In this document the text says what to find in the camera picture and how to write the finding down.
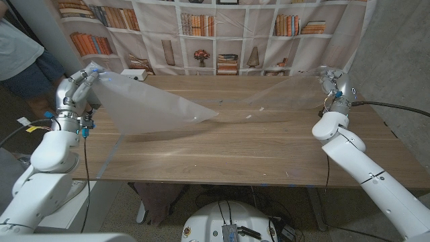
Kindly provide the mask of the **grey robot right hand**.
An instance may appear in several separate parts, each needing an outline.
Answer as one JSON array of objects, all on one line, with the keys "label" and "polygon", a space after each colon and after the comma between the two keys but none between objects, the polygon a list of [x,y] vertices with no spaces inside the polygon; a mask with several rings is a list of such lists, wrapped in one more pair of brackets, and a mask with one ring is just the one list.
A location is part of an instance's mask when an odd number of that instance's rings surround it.
[{"label": "grey robot right hand", "polygon": [[356,89],[352,86],[349,75],[340,69],[325,69],[320,79],[322,90],[335,97],[344,97],[349,103],[357,99]]}]

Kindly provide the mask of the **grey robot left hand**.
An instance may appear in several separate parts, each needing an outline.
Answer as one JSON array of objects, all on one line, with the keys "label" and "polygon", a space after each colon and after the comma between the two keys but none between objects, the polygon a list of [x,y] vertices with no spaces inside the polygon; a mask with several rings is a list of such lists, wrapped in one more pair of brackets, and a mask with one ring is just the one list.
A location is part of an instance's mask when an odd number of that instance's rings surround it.
[{"label": "grey robot left hand", "polygon": [[56,90],[58,117],[76,118],[84,116],[86,111],[99,109],[101,103],[91,89],[98,78],[98,69],[86,68],[63,79]]}]

